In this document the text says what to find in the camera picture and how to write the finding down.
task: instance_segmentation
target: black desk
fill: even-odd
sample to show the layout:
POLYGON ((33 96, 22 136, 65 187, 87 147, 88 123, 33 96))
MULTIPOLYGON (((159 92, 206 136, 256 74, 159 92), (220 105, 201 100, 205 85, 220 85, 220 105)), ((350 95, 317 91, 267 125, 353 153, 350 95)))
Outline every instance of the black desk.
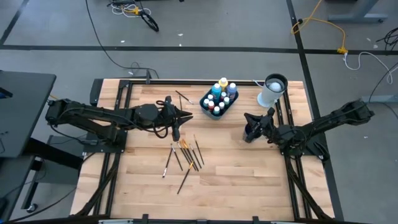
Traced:
POLYGON ((55 75, 0 71, 0 87, 12 93, 0 99, 0 197, 7 206, 0 219, 7 221, 30 170, 40 170, 36 156, 74 169, 82 158, 31 137, 50 95, 55 75))

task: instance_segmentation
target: white cable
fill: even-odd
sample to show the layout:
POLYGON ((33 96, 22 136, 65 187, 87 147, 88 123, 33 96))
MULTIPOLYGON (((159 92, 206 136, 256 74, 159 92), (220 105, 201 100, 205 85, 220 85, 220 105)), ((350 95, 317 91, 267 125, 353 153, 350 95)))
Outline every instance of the white cable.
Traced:
POLYGON ((262 88, 262 85, 260 85, 257 81, 253 80, 253 82, 255 82, 257 84, 257 86, 262 88))
MULTIPOLYGON (((115 14, 115 15, 121 15, 121 14, 123 14, 124 16, 126 16, 126 17, 128 17, 128 18, 138 18, 138 17, 141 17, 141 16, 129 16, 129 15, 126 14, 126 12, 124 11, 125 9, 128 9, 128 10, 133 10, 133 9, 135 9, 135 8, 137 7, 135 4, 125 4, 125 5, 123 5, 123 8, 120 8, 120 7, 117 7, 117 6, 114 6, 113 4, 111 4, 111 7, 112 7, 112 13, 115 14)), ((150 9, 148 9, 148 8, 139 9, 140 12, 141 12, 142 10, 146 10, 148 15, 151 15, 151 14, 152 14, 152 11, 150 11, 150 9)))
MULTIPOLYGON (((349 68, 350 70, 354 70, 354 71, 357 71, 357 70, 359 70, 360 68, 361 68, 361 55, 362 54, 368 54, 368 55, 371 55, 371 56, 373 56, 374 58, 376 58, 379 62, 380 62, 380 64, 382 64, 383 66, 384 66, 384 68, 386 68, 386 70, 387 71, 389 71, 389 69, 388 69, 388 67, 387 67, 387 65, 385 64, 385 63, 383 63, 378 57, 376 57, 374 54, 372 54, 372 53, 369 53, 369 52, 361 52, 361 53, 359 53, 359 55, 358 55, 358 68, 351 68, 350 66, 348 66, 348 64, 347 64, 347 53, 345 53, 344 54, 344 57, 343 57, 343 61, 344 61, 344 63, 346 64, 346 67, 347 68, 349 68)), ((395 70, 397 70, 398 69, 398 67, 396 67, 396 68, 394 68, 393 70, 391 70, 391 71, 389 71, 388 73, 388 76, 387 76, 387 83, 388 84, 392 84, 392 73, 395 71, 395 70)))

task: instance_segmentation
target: paint bottle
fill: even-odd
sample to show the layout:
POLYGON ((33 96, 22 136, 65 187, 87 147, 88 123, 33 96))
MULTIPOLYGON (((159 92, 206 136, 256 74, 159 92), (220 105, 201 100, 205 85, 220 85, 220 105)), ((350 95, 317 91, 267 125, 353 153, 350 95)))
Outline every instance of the paint bottle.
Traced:
POLYGON ((229 97, 224 98, 224 104, 225 106, 229 105, 229 97))
POLYGON ((220 108, 218 106, 214 107, 213 114, 214 115, 219 115, 220 114, 220 108))
POLYGON ((210 102, 209 99, 203 100, 203 107, 207 109, 209 102, 210 102))
POLYGON ((229 97, 229 100, 234 101, 236 95, 236 84, 235 83, 229 84, 229 86, 226 88, 226 91, 227 91, 226 96, 229 97))
POLYGON ((209 101, 214 101, 214 96, 212 94, 207 95, 209 101))
POLYGON ((225 107, 225 103, 224 102, 219 103, 218 107, 220 108, 220 111, 223 111, 224 107, 225 107))
POLYGON ((227 81, 227 79, 224 77, 224 78, 221 78, 221 79, 218 81, 218 84, 220 84, 220 86, 221 86, 221 91, 225 91, 226 87, 228 86, 228 81, 227 81))
POLYGON ((219 102, 221 96, 221 86, 216 83, 211 87, 211 94, 213 95, 213 99, 215 102, 219 102))
POLYGON ((208 108, 209 108, 209 111, 213 111, 213 109, 214 109, 214 101, 209 101, 208 108))
POLYGON ((226 92, 222 92, 220 96, 220 101, 224 101, 224 98, 226 97, 226 92))

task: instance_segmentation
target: black floor stripe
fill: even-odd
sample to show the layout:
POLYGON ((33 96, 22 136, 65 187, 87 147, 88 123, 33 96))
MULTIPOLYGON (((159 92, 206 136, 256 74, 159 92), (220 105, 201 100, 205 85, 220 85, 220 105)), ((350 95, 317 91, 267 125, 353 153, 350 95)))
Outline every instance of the black floor stripe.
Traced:
POLYGON ((21 16, 21 14, 24 11, 24 9, 25 9, 25 7, 26 7, 28 2, 29 2, 29 0, 24 0, 22 2, 21 6, 19 6, 18 11, 15 13, 15 15, 12 18, 12 20, 11 20, 10 24, 8 25, 7 29, 4 31, 4 33, 1 36, 0 45, 3 45, 6 42, 8 36, 10 35, 10 33, 12 31, 12 28, 14 28, 15 24, 17 23, 17 21, 19 19, 19 16, 21 16))
MULTIPOLYGON (((292 21, 292 26, 294 26, 294 24, 297 23, 297 20, 296 20, 296 15, 294 13, 294 7, 293 7, 292 0, 286 0, 286 3, 287 3, 287 7, 289 9, 290 20, 292 21)), ((315 96, 315 90, 314 90, 313 84, 312 84, 310 70, 308 68, 307 58, 305 57, 306 51, 304 50, 300 32, 296 33, 294 35, 294 37, 295 37, 295 40, 297 43, 298 55, 300 56, 300 61, 301 61, 302 68, 303 68, 304 81, 305 81, 305 84, 307 87, 307 92, 308 92, 309 102, 310 102, 311 109, 312 109, 313 118, 316 119, 316 118, 320 117, 320 112, 319 112, 317 98, 315 96)), ((318 136, 319 136, 320 142, 324 146, 326 146, 325 135, 320 134, 318 136)), ((333 206, 333 212, 334 212, 337 220, 343 221, 344 220, 343 210, 341 209, 341 202, 340 202, 340 198, 338 196, 336 179, 335 179, 335 174, 333 172, 333 167, 331 165, 331 161, 329 160, 329 161, 324 162, 323 168, 326 173, 326 181, 328 183, 330 198, 331 198, 332 206, 333 206)))
MULTIPOLYGON (((105 46, 106 51, 140 51, 140 52, 257 52, 299 54, 297 49, 268 48, 268 47, 151 47, 151 46, 105 46)), ((57 45, 0 45, 0 50, 60 50, 60 51, 102 51, 100 46, 57 46, 57 45)), ((304 49, 306 54, 339 55, 336 50, 304 49)), ((367 51, 374 55, 398 55, 398 51, 385 50, 350 50, 350 55, 358 55, 367 51)))
MULTIPOLYGON (((107 47, 106 51, 150 51, 150 52, 261 52, 261 53, 297 53, 297 49, 267 47, 107 47)), ((3 45, 0 50, 82 50, 102 51, 100 46, 48 46, 48 45, 3 45)))

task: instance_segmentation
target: yellow paint bottle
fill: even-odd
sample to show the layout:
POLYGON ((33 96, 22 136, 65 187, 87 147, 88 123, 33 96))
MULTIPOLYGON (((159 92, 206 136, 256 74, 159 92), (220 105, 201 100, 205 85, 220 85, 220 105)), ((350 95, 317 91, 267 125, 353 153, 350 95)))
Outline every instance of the yellow paint bottle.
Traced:
POLYGON ((218 81, 218 84, 221 86, 221 91, 225 91, 226 87, 228 86, 228 81, 225 77, 223 77, 218 81))

